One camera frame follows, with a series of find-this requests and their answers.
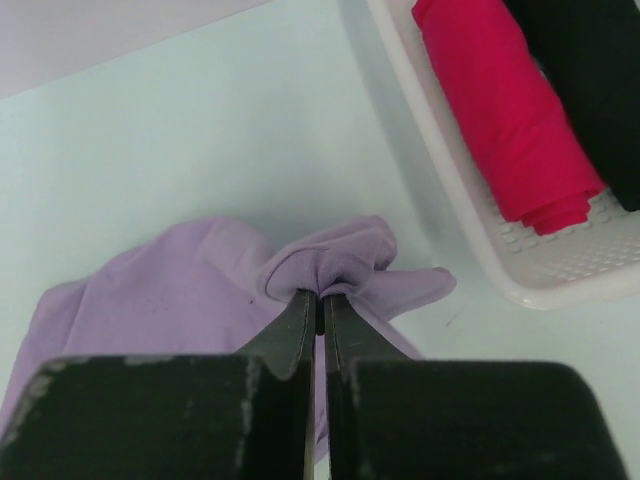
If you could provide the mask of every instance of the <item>purple fabric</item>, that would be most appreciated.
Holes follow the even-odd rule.
[[[277,252],[227,217],[183,223],[125,252],[91,277],[41,298],[0,409],[3,431],[29,378],[52,358],[99,354],[230,353],[284,309],[300,288],[346,294],[374,328],[413,358],[388,321],[448,295],[444,269],[392,272],[389,226],[357,217]],[[324,349],[317,346],[316,458],[327,451]]]

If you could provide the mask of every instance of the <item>folded fabric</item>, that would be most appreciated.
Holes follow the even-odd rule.
[[[628,211],[640,210],[640,11],[634,0],[505,0],[578,139]]]
[[[413,16],[504,218],[540,235],[586,222],[604,185],[501,0],[420,0]]]
[[[280,252],[232,218],[177,225],[93,276],[44,294],[0,408],[0,433],[47,360],[231,353],[279,315],[297,289],[346,294],[374,328],[417,358],[387,322],[448,295],[455,279],[444,269],[387,271],[396,253],[393,233],[379,217],[354,218]],[[323,354],[316,362],[316,458],[328,449]]]

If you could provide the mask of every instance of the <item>pink cloth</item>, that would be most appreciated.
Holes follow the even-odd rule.
[[[539,235],[587,221],[604,184],[501,0],[419,0],[413,16],[507,221]]]

